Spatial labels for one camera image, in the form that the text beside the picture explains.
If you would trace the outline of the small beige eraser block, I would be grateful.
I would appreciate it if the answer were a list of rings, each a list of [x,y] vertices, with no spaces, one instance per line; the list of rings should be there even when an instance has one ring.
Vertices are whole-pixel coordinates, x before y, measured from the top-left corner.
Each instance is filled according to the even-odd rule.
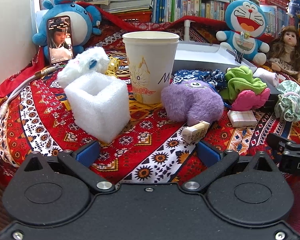
[[[197,143],[205,137],[209,127],[210,123],[201,121],[196,125],[185,127],[181,132],[181,137],[188,144]]]

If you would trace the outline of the pink plaid tissue pack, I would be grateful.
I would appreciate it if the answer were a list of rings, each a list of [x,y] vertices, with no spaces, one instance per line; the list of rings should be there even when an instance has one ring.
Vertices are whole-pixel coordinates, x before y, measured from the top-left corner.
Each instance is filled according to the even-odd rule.
[[[257,120],[252,110],[228,111],[228,118],[234,128],[255,126],[257,124]]]

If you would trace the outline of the green checked scrunchie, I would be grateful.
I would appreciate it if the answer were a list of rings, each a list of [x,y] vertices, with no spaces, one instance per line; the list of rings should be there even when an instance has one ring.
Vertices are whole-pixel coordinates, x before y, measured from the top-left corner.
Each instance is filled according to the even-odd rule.
[[[275,116],[281,121],[300,121],[300,86],[292,80],[285,80],[277,90],[280,94],[274,107]]]

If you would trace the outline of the white foam block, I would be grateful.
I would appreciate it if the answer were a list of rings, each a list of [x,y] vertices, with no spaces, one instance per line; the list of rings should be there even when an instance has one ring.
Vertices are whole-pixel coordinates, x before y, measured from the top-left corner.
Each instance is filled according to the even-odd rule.
[[[112,142],[130,121],[127,84],[114,76],[88,73],[64,92],[75,124],[101,142]]]

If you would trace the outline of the purple fluffy plush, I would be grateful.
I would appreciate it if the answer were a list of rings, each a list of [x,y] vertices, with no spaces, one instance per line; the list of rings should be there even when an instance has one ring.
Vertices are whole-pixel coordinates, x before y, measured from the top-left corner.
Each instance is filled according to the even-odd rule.
[[[201,121],[218,121],[224,111],[222,97],[206,82],[183,81],[173,83],[161,91],[161,101],[167,117],[189,126]]]

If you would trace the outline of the green and pink bow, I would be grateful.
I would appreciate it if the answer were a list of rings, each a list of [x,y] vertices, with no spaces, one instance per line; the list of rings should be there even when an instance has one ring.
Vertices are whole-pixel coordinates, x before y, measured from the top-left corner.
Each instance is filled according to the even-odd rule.
[[[226,88],[220,91],[224,100],[231,103],[232,111],[248,111],[264,106],[270,95],[267,84],[247,66],[229,68],[225,74]]]

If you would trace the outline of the white pink towel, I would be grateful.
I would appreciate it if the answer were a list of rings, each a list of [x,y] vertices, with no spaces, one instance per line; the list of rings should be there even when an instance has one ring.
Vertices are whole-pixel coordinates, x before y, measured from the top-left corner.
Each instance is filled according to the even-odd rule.
[[[279,85],[279,77],[275,72],[270,72],[264,68],[257,68],[253,73],[253,77],[260,78],[263,82],[267,82],[274,87]]]

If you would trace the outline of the blue patterned scrunchie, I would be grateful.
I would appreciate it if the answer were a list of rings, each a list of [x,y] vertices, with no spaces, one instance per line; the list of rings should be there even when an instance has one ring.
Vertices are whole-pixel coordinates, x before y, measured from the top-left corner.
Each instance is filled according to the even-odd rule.
[[[226,89],[228,85],[225,73],[219,69],[213,71],[181,69],[176,71],[172,83],[181,83],[183,81],[204,81],[213,86],[218,92]]]

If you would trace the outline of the white fluffy plush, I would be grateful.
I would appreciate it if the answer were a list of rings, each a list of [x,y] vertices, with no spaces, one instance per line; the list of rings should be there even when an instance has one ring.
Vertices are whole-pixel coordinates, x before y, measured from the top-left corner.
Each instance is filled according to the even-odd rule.
[[[102,47],[91,47],[69,60],[66,66],[57,74],[61,88],[65,88],[74,80],[90,72],[105,74],[110,64],[110,58]]]

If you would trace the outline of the gold sequin bow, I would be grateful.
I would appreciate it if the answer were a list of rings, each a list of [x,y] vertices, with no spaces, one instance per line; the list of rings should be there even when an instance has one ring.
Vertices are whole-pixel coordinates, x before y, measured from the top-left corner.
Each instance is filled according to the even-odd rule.
[[[110,57],[110,63],[108,65],[108,68],[106,70],[106,75],[107,76],[114,76],[118,78],[117,76],[117,70],[119,69],[120,66],[120,61],[114,57]]]

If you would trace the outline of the white shallow box tray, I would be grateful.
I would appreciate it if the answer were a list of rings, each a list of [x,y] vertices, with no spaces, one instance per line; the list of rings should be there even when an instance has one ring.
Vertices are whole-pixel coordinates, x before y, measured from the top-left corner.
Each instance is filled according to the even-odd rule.
[[[249,61],[242,59],[242,63],[235,61],[234,53],[216,44],[181,42],[178,44],[175,55],[171,79],[176,71],[202,70],[213,71],[221,70],[226,74],[229,68],[247,66],[254,73],[258,68]],[[270,93],[278,95],[276,87],[265,82],[270,89]]]

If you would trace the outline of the white paper cup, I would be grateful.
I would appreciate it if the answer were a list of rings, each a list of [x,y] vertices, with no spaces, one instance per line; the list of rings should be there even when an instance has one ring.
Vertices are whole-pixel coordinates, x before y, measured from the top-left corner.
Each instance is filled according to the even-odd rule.
[[[134,98],[144,104],[161,101],[170,84],[179,35],[163,31],[135,31],[122,35]]]

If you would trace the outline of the smartphone with lit screen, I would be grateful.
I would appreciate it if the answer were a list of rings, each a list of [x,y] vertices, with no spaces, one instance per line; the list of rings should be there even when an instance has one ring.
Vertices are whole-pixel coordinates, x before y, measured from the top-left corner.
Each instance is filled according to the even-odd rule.
[[[74,57],[72,31],[69,16],[58,16],[47,20],[47,48],[52,65],[65,63]]]

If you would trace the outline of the white pvc pipe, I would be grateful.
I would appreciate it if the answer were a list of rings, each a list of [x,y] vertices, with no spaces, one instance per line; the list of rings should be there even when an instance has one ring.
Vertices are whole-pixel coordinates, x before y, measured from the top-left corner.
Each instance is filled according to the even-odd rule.
[[[184,21],[184,41],[190,40],[190,26],[191,26],[191,21],[185,20]]]

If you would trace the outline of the Doraemon plush toy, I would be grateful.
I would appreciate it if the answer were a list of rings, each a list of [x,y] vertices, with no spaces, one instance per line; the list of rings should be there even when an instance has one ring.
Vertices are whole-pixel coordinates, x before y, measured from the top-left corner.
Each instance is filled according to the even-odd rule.
[[[267,25],[262,9],[249,0],[233,1],[225,10],[225,22],[229,30],[216,33],[220,45],[258,66],[265,64],[269,45],[257,39]]]

